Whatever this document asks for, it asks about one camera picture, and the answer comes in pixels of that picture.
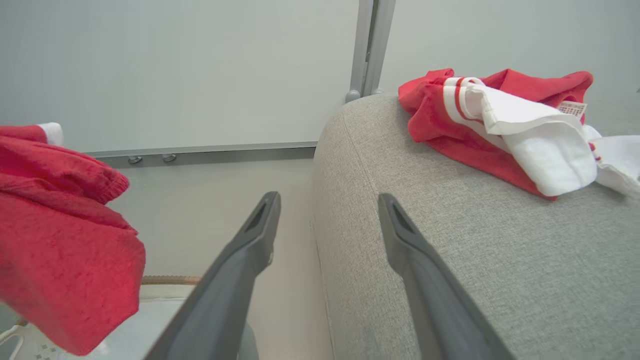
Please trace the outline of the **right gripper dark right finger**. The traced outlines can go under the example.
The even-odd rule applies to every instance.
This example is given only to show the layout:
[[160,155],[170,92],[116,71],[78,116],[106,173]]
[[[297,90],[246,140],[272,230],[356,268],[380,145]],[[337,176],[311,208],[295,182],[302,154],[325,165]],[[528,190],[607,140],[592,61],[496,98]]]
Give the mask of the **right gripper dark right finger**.
[[514,359],[392,194],[379,194],[378,216],[388,263],[404,283],[421,358]]

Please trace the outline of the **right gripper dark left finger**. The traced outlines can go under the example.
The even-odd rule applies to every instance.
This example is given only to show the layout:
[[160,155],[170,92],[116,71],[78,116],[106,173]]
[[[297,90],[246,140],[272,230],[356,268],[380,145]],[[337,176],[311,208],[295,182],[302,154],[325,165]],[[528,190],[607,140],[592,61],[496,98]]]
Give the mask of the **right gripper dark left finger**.
[[256,278],[274,259],[281,195],[263,195],[158,337],[147,360],[237,360]]

